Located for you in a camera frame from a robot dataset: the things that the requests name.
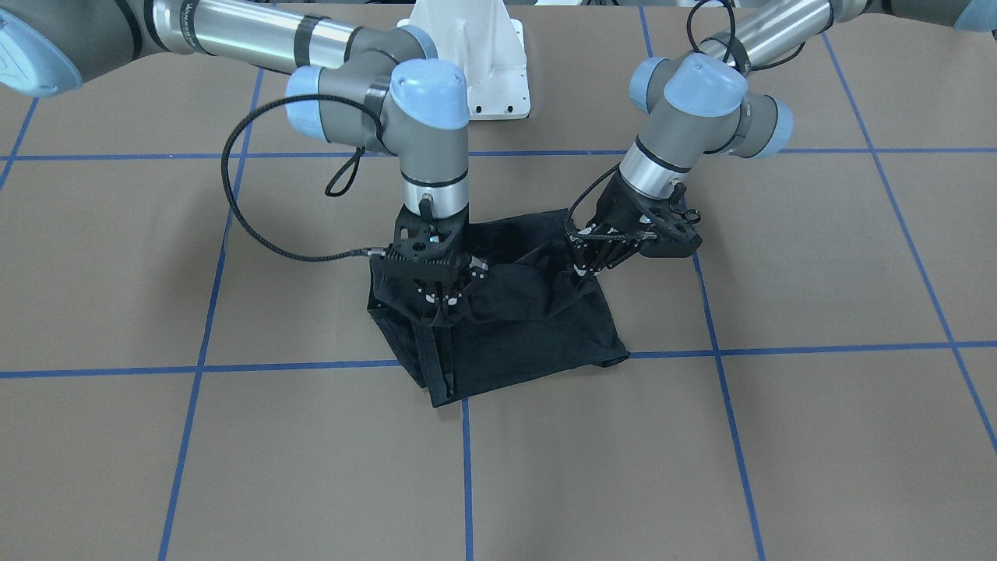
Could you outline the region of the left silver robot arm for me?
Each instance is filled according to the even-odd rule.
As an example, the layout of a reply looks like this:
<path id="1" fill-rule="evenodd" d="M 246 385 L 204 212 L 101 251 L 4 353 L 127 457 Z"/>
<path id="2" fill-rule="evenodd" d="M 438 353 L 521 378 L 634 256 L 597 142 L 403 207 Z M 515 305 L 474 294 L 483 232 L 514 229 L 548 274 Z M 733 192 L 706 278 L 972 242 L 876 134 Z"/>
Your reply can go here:
<path id="1" fill-rule="evenodd" d="M 685 178 L 701 156 L 769 157 L 793 134 L 793 111 L 750 91 L 748 75 L 786 63 L 812 37 L 865 13 L 958 30 L 995 29 L 993 1 L 769 1 L 727 31 L 691 39 L 679 59 L 650 58 L 629 95 L 648 120 L 620 164 L 598 180 L 594 217 L 564 228 L 581 278 L 613 269 L 635 253 L 687 258 L 702 239 L 698 210 L 684 209 Z"/>

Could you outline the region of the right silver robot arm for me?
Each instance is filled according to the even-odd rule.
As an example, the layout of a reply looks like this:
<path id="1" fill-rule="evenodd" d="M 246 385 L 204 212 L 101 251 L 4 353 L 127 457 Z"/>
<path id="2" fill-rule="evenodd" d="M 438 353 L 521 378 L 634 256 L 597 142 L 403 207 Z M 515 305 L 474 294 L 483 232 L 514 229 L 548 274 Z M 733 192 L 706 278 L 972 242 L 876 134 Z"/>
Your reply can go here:
<path id="1" fill-rule="evenodd" d="M 455 306 L 487 267 L 463 248 L 469 221 L 469 127 L 464 74 L 439 59 L 412 25 L 381 31 L 264 1 L 4 1 L 2 82 L 50 98 L 157 53 L 238 60 L 287 75 L 284 96 L 236 125 L 222 149 L 222 189 L 235 220 L 285 258 L 321 262 L 279 248 L 250 226 L 229 180 L 242 133 L 268 111 L 286 109 L 299 134 L 352 146 L 342 167 L 365 153 L 398 157 L 403 207 L 384 249 L 359 249 L 384 278 L 399 278 L 421 301 Z"/>

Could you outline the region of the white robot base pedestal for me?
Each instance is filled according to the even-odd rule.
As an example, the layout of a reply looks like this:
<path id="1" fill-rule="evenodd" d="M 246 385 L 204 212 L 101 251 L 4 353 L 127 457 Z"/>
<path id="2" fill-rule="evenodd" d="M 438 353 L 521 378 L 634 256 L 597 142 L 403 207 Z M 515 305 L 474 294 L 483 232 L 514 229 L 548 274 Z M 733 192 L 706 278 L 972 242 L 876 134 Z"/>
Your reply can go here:
<path id="1" fill-rule="evenodd" d="M 438 57 L 463 71 L 473 120 L 517 120 L 531 111 L 523 25 L 502 1 L 417 1 L 398 27 L 433 39 Z"/>

